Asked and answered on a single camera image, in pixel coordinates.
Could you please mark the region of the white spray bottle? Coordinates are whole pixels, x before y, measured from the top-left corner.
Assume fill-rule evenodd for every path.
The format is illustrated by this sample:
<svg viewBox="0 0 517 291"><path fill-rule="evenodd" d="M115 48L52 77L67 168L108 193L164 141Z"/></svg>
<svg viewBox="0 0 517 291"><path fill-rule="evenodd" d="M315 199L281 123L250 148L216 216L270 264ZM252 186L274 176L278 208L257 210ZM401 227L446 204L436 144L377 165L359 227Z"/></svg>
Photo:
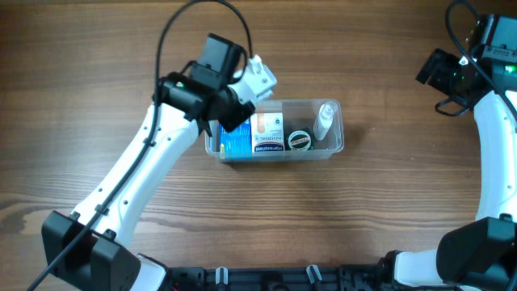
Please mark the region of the white spray bottle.
<svg viewBox="0 0 517 291"><path fill-rule="evenodd" d="M321 105L313 125L313 134L317 140L322 141L324 139L333 123L337 110L338 105L333 101L328 101Z"/></svg>

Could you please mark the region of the blue medicine box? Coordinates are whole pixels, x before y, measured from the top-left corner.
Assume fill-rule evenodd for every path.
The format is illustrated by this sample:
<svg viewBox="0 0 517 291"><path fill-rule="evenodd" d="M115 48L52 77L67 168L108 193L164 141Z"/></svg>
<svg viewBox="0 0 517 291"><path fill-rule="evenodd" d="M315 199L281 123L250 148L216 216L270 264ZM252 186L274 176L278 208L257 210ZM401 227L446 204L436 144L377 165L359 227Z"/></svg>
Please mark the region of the blue medicine box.
<svg viewBox="0 0 517 291"><path fill-rule="evenodd" d="M220 152L223 154L248 154L252 151L250 120L244 121L232 132L227 132L221 125Z"/></svg>

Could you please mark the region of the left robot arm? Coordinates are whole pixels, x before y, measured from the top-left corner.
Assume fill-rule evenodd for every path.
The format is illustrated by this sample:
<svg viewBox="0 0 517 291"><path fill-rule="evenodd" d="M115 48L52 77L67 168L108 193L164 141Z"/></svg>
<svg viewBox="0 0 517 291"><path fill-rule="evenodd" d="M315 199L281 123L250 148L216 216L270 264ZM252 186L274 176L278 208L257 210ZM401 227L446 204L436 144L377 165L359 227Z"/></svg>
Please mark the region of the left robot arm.
<svg viewBox="0 0 517 291"><path fill-rule="evenodd" d="M275 77L254 54L209 34L200 57L155 78L153 102L129 146L69 215L52 212L41 235L45 273L80 290L163 290L168 267L128 245L163 179L210 124L231 131L268 98Z"/></svg>

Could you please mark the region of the white Hansaplast box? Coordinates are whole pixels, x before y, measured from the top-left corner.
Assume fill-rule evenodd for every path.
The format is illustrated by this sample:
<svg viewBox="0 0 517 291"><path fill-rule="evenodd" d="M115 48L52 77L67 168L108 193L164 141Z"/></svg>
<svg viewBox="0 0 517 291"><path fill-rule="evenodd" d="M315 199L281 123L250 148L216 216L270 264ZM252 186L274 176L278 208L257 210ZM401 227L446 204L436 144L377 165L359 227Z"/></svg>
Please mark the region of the white Hansaplast box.
<svg viewBox="0 0 517 291"><path fill-rule="evenodd" d="M254 153L285 151L282 112L256 113L250 118L250 126Z"/></svg>

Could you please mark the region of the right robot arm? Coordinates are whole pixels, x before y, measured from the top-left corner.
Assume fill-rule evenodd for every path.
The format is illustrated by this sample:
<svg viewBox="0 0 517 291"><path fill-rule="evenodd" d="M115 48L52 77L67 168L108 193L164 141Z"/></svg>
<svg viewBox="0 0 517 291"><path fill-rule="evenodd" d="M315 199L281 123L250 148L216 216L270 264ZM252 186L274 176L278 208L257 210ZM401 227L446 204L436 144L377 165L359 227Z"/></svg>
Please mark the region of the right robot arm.
<svg viewBox="0 0 517 291"><path fill-rule="evenodd" d="M397 252L384 273L408 289L516 288L516 19L476 17L459 57L436 49L417 80L472 112L481 147L481 195L474 222L435 249Z"/></svg>

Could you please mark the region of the green Zam-Buk box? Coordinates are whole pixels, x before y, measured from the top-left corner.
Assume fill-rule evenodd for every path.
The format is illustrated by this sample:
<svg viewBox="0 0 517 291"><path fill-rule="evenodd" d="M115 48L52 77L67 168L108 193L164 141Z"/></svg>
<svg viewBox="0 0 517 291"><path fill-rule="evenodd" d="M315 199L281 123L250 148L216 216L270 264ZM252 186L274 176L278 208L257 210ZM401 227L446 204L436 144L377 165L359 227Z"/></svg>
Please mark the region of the green Zam-Buk box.
<svg viewBox="0 0 517 291"><path fill-rule="evenodd" d="M314 136L308 127L292 130L285 134L284 144L286 150L314 150Z"/></svg>

